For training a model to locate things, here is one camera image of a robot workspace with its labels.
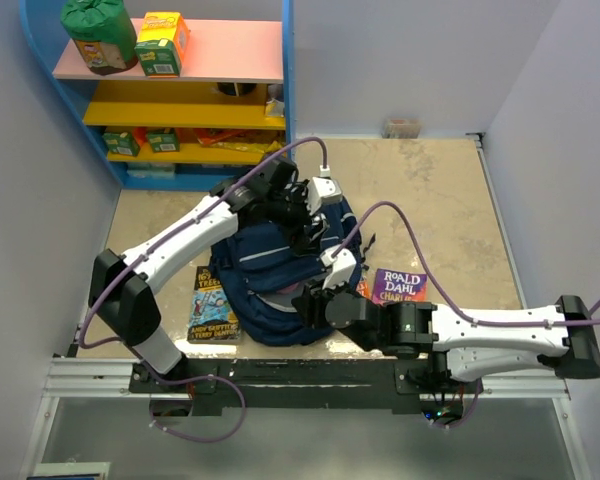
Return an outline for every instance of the small box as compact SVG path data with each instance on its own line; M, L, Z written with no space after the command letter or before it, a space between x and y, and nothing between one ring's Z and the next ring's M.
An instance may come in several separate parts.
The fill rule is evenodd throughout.
M147 178L151 176L151 164L146 162L127 163L127 174L135 178Z
M102 134L104 142L111 153L135 157L144 143L143 129L124 129L108 127Z
M179 76L189 43L189 29L177 12L147 12L138 34L136 54L145 75Z
M152 163L151 177L153 178L175 178L176 164L175 163Z
M180 140L175 128L148 130L147 141L155 153L180 151Z

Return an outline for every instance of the roald dahl book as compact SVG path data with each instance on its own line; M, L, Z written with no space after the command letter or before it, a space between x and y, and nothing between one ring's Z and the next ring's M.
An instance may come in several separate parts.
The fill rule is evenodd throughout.
M373 303L424 302L427 298L427 275L379 268L373 284Z

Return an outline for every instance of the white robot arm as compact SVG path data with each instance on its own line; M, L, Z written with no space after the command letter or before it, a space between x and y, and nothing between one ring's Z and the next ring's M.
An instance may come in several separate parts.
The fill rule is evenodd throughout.
M591 327L498 328L471 324L446 305L403 302L374 305L348 286L356 266L346 248L317 250L326 230L326 219L318 213L322 205L339 202L342 192L329 179L314 177L301 191L286 188L293 163L274 164L264 176L256 176L219 203L197 223L156 248L107 298L99 309L101 318L123 342L160 374L169 373L182 353L160 327L154 295L202 251L236 233L240 228L273 221L288 233L291 247L303 253L320 254L327 276L309 283L293 305L308 327L331 326L364 350L379 349L387 356L416 358L428 354L434 366L427 382L472 382L483 375L528 368L552 368L558 376L600 376L600 357ZM107 250L96 259L90 302L101 295L112 277L127 267L127 260L141 256L147 248L200 212L217 203L233 181L221 184L199 205L151 240L118 256ZM577 297L561 297L557 305L529 310L464 310L472 318L494 322L549 320L549 325L587 318Z

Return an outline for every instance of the pink shelf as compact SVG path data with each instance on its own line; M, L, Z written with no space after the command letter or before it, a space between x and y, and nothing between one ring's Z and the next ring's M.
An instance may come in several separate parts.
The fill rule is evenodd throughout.
M141 18L132 19L136 30ZM63 80L151 80L282 83L282 22L186 20L191 40L178 78L154 79L140 65L113 75L96 75L84 64L73 41L53 70Z

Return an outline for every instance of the book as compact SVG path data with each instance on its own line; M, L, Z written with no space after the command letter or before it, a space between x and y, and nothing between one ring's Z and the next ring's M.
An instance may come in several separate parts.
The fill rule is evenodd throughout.
M427 298L427 275L379 268L373 284L373 303L424 302Z
M238 340L238 318L220 280L207 267L198 267L194 288L187 340L191 343Z

